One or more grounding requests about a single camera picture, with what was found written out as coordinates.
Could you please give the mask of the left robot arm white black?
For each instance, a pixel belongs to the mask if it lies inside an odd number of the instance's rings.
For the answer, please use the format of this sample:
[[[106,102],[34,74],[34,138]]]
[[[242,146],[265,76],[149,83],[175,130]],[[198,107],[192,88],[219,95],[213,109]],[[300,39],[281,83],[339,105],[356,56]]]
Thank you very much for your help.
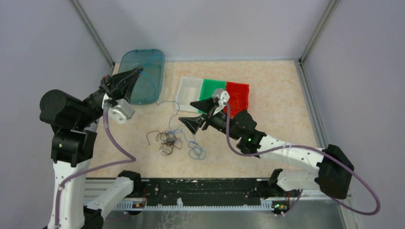
[[[106,75],[99,89],[84,100],[61,90],[50,90],[41,98],[40,120],[53,130],[54,196],[48,228],[100,229],[121,200],[142,194],[140,174],[124,170],[106,191],[84,203],[86,175],[93,171],[90,164],[97,137],[96,132],[89,130],[91,124],[102,119],[109,140],[126,156],[124,163],[136,161],[113,138],[109,119],[123,124],[132,118],[131,91],[143,72],[143,67],[137,65],[126,72]]]

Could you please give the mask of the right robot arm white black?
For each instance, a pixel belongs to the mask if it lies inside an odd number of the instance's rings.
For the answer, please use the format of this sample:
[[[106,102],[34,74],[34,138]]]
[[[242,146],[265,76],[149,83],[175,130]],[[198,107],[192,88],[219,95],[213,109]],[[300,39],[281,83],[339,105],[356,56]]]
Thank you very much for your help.
[[[295,189],[319,190],[335,199],[346,199],[354,166],[336,145],[326,148],[294,145],[256,130],[257,123],[247,110],[234,117],[229,108],[218,107],[217,99],[191,102],[204,113],[198,117],[180,117],[179,120],[195,135],[208,127],[226,134],[226,140],[236,140],[234,152],[240,156],[255,156],[280,161],[299,169],[297,171],[276,169],[269,183],[269,191],[275,197]]]

